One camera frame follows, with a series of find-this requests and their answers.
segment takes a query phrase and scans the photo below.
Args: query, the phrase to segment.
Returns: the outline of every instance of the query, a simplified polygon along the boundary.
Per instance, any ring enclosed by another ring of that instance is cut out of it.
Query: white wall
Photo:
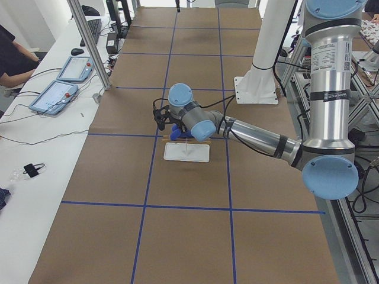
[[[66,0],[34,0],[56,40],[67,27],[71,11]]]
[[[66,0],[1,0],[0,24],[26,48],[48,51],[71,13]]]

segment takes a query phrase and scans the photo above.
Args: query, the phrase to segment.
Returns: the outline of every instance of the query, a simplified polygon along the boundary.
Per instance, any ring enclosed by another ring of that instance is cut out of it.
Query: brown paper surface
[[[166,161],[171,125],[155,136],[173,84],[234,94],[260,26],[257,9],[139,9],[30,283],[338,283],[319,215],[292,212],[317,210],[301,172],[220,138],[209,163]],[[295,138],[279,101],[227,114]]]

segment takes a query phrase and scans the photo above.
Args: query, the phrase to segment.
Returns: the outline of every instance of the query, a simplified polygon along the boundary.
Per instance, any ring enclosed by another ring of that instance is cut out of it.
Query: keyboard
[[[87,21],[89,30],[91,31],[92,36],[94,37],[95,43],[99,41],[100,31],[101,31],[101,19],[94,19]],[[85,43],[82,39],[81,46],[85,46]]]

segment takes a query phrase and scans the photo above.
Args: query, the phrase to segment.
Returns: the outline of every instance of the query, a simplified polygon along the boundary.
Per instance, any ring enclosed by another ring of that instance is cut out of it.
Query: person
[[[368,0],[365,5],[365,12],[372,13],[371,22],[379,24],[379,0]]]
[[[28,81],[40,59],[15,41],[0,25],[0,85],[13,88]]]

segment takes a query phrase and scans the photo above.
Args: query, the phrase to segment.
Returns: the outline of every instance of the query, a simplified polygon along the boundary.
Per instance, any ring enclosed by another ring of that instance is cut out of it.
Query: blue tape line
[[[218,18],[218,21],[219,21],[221,84],[222,84],[222,88],[223,88],[223,99],[225,100],[223,49],[222,49],[222,43],[221,43],[221,24],[220,24],[220,10],[219,9],[217,9],[217,18]],[[223,108],[224,108],[224,111],[225,111],[225,101],[223,101]],[[234,230],[234,224],[233,224],[233,211],[232,211],[232,209],[233,209],[232,185],[230,183],[229,148],[228,148],[228,142],[227,142],[227,140],[225,140],[225,148],[226,148],[227,187],[228,187],[228,192],[229,192],[230,241],[231,241],[231,245],[232,245],[233,283],[237,284],[235,230]]]
[[[154,87],[120,87],[117,86],[116,89],[137,89],[137,90],[164,90],[165,88],[154,88]]]
[[[170,29],[177,29],[177,30],[236,30],[236,31],[259,31],[260,28],[201,28],[201,27],[141,27],[141,26],[138,26],[138,25],[134,25],[133,26],[134,28],[170,28]]]
[[[324,211],[307,211],[307,210],[220,208],[220,207],[149,205],[149,204],[145,205],[145,204],[127,204],[127,203],[124,204],[124,203],[64,201],[64,200],[61,201],[61,203],[62,204],[71,204],[71,205],[87,205],[87,206],[118,206],[118,207],[198,210],[198,211],[232,211],[232,212],[251,212],[251,213],[309,214],[309,215],[325,215],[326,214]]]
[[[177,20],[177,18],[178,18],[178,13],[175,14],[174,29],[173,29],[173,32],[172,32],[170,54],[168,56],[166,76],[165,76],[165,84],[163,86],[162,98],[165,97],[165,89],[166,89],[166,86],[167,86],[168,72],[169,72],[169,68],[170,68],[172,46],[174,45],[174,36],[175,36],[175,27],[176,27],[176,20]],[[155,136],[157,136],[157,135],[158,135],[158,127],[156,129]],[[149,189],[150,189],[150,182],[151,182],[152,172],[153,172],[153,166],[154,166],[154,157],[155,157],[157,140],[158,140],[158,138],[156,137],[155,141],[154,141],[152,160],[151,160],[150,170],[149,170],[149,178],[147,180],[146,193],[145,193],[145,197],[144,197],[144,203],[143,204],[145,205],[145,207],[143,207],[143,211],[142,211],[140,231],[139,231],[138,241],[137,241],[137,247],[136,247],[136,255],[134,256],[133,272],[131,274],[131,281],[130,281],[131,284],[134,284],[134,278],[136,276],[136,268],[137,268],[138,255],[139,255],[140,244],[141,244],[141,237],[142,237],[142,230],[143,230],[143,223],[144,223],[144,215],[145,215],[145,212],[146,212],[147,199],[149,197]]]
[[[169,53],[148,53],[148,52],[120,52],[121,54],[133,54],[133,55],[165,55],[168,56]],[[187,53],[172,53],[172,56],[220,56],[219,54],[187,54]],[[236,55],[236,54],[222,54],[225,57],[251,57],[253,55]]]
[[[124,137],[147,137],[147,138],[162,138],[162,135],[144,135],[144,134],[120,134],[120,133],[88,133],[92,136],[124,136]]]

